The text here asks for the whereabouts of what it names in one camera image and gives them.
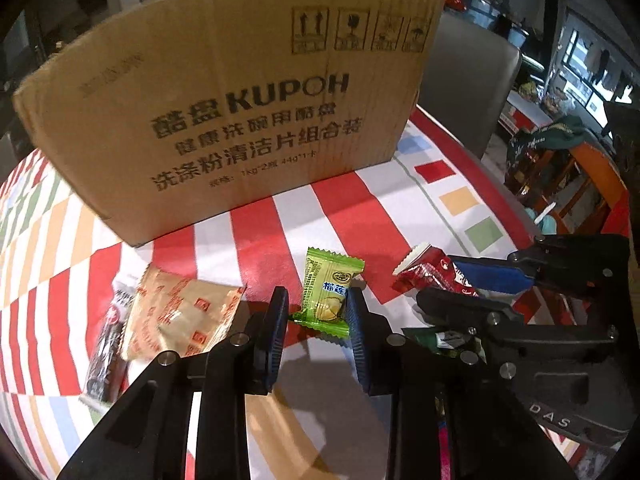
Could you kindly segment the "red candy packet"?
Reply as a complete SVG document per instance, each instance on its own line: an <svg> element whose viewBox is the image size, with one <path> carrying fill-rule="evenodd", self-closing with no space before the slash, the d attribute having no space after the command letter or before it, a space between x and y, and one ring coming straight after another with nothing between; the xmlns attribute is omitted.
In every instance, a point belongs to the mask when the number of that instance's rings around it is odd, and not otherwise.
<svg viewBox="0 0 640 480"><path fill-rule="evenodd" d="M440 248L428 243L414 246L393 270L393 289L408 292L427 287L478 297L476 289Z"/></svg>

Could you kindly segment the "green candy packet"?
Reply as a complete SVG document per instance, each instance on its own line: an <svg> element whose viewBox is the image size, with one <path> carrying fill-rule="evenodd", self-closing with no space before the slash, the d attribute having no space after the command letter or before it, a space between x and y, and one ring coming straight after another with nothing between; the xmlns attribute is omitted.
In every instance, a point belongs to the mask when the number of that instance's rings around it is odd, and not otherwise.
<svg viewBox="0 0 640 480"><path fill-rule="evenodd" d="M308 330L338 339L349 337L342 311L352 280L366 264L351 256L309 247L306 252L303 297L290 320Z"/></svg>

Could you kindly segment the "pink snack packet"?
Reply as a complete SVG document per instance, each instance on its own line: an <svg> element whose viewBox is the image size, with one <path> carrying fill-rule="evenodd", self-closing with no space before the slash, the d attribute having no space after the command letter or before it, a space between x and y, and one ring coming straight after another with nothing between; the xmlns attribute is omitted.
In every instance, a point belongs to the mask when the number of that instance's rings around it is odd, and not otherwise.
<svg viewBox="0 0 640 480"><path fill-rule="evenodd" d="M450 479L450 455L448 445L448 428L444 422L438 427L438 444L440 459L440 478L442 480Z"/></svg>

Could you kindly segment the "dark green snack packet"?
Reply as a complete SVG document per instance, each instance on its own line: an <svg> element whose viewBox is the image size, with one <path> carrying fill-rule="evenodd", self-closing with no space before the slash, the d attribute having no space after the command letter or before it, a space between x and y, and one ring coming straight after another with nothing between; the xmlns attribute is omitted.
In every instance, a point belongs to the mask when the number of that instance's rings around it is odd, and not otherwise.
<svg viewBox="0 0 640 480"><path fill-rule="evenodd" d="M427 348L438 356L457 358L462 352L471 351L477 356L480 346L476 338L468 333L456 330L443 330L440 327L406 327L402 333L416 344Z"/></svg>

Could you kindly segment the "dark haw roll snack pack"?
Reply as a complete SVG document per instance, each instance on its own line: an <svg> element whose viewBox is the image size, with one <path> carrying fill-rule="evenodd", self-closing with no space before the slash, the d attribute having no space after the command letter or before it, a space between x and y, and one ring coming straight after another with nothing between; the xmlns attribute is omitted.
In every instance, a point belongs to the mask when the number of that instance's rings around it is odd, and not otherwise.
<svg viewBox="0 0 640 480"><path fill-rule="evenodd" d="M130 276L116 275L112 283L113 296L91 353L80 400L100 414L117 401L122 388L127 364L120 352L136 288Z"/></svg>

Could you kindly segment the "orange wooden stool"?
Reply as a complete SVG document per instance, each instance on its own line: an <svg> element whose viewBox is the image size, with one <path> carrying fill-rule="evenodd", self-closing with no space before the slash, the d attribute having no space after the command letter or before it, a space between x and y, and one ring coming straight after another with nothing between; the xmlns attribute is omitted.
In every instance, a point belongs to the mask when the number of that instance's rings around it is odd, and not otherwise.
<svg viewBox="0 0 640 480"><path fill-rule="evenodd" d="M569 136L544 128L522 130L508 145L504 184L533 215L539 229L597 234L626 186L610 154L589 131Z"/></svg>

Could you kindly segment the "gold biscuit packet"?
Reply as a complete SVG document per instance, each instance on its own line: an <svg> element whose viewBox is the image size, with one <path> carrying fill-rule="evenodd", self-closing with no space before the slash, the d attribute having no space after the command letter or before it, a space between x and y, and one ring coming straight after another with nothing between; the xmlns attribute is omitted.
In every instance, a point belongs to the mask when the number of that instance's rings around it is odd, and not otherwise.
<svg viewBox="0 0 640 480"><path fill-rule="evenodd" d="M120 355L149 362L168 350L182 358L212 350L228 336L244 290L150 264L134 295Z"/></svg>

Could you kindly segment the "colourful checked tablecloth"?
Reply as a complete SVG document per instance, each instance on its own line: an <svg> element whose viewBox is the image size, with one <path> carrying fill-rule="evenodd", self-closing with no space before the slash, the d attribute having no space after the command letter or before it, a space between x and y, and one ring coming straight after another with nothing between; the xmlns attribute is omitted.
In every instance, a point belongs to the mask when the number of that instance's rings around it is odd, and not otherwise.
<svg viewBox="0 0 640 480"><path fill-rule="evenodd" d="M258 200L124 244L39 152L1 187L1 426L29 472L58 475L98 415L80 400L116 273L148 264L242 285L258 307L274 286L302 296L309 247L361 258L364 294L393 328L415 326L392 272L429 242L502 258L536 228L520 203L439 122L418 110L386 164ZM366 396L352 354L292 326L270 396L246 401L256 479L381 479L388 403Z"/></svg>

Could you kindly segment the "grey chair right side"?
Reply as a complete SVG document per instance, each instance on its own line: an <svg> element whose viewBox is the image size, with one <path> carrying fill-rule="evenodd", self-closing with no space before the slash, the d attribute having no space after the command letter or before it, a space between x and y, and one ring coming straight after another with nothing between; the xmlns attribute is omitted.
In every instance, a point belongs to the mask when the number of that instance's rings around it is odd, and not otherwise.
<svg viewBox="0 0 640 480"><path fill-rule="evenodd" d="M508 40L454 14L442 14L418 104L482 157L520 66L521 52Z"/></svg>

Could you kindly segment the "brown cardboard box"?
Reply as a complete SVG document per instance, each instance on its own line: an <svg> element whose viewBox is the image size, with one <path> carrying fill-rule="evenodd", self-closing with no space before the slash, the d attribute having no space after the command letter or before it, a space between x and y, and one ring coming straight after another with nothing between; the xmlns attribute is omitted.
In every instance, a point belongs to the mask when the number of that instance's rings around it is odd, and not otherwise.
<svg viewBox="0 0 640 480"><path fill-rule="evenodd" d="M124 242L389 160L444 0L154 0L80 36L13 105Z"/></svg>

